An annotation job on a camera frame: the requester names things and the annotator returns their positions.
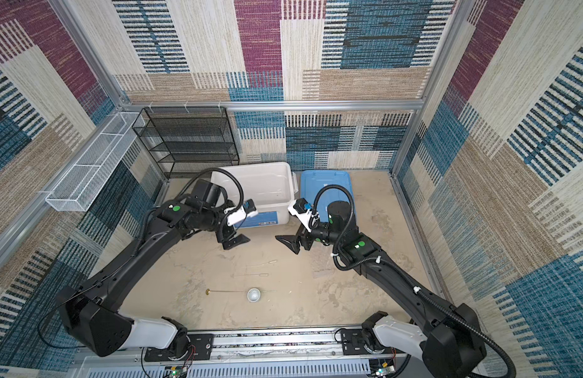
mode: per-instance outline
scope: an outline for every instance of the blue plastic storage bin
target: blue plastic storage bin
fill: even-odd
[[[317,192],[322,187],[331,184],[344,186],[354,199],[355,195],[353,194],[353,186],[350,183],[350,175],[343,170],[305,170],[300,176],[300,197],[312,204],[315,201]],[[330,189],[323,193],[317,205],[321,222],[327,222],[327,206],[333,201],[348,202],[348,198],[339,189]]]

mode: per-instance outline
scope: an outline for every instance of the striped fabric wall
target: striped fabric wall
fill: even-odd
[[[0,234],[114,108],[45,0],[0,0]],[[0,270],[0,377],[64,377],[39,316],[136,234],[161,182],[134,144],[85,214],[52,210]],[[45,331],[74,345],[60,321]]]
[[[454,9],[454,0],[72,4],[132,102],[419,99]],[[410,116],[237,112],[240,163],[388,169]]]
[[[454,0],[72,0],[132,102],[418,99]]]
[[[136,140],[86,213],[50,210],[0,270],[0,378],[64,377],[75,350],[43,344],[37,321],[63,286],[99,271],[136,236],[161,189],[150,159]],[[58,315],[44,335],[77,345]]]
[[[0,234],[112,109],[47,1],[0,0]]]
[[[399,174],[426,252],[517,376],[583,377],[583,1],[477,0],[451,60]]]
[[[291,170],[389,169],[412,111],[228,112],[240,164]]]

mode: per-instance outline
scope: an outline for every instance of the small white bowl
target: small white bowl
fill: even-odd
[[[256,289],[255,287],[250,289],[250,291],[247,292],[247,300],[254,303],[257,302],[258,299],[260,299],[260,290]]]

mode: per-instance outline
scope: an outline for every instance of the black wire shelf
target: black wire shelf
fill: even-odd
[[[167,178],[193,177],[207,168],[239,164],[226,109],[160,107],[143,109],[134,127]]]

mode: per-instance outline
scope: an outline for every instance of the blue label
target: blue label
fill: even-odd
[[[240,228],[244,229],[246,227],[257,227],[257,226],[269,226],[271,224],[278,224],[277,212],[268,211],[266,213],[258,213],[258,215],[253,218],[248,218],[243,222]],[[239,227],[241,222],[236,223],[235,227]]]

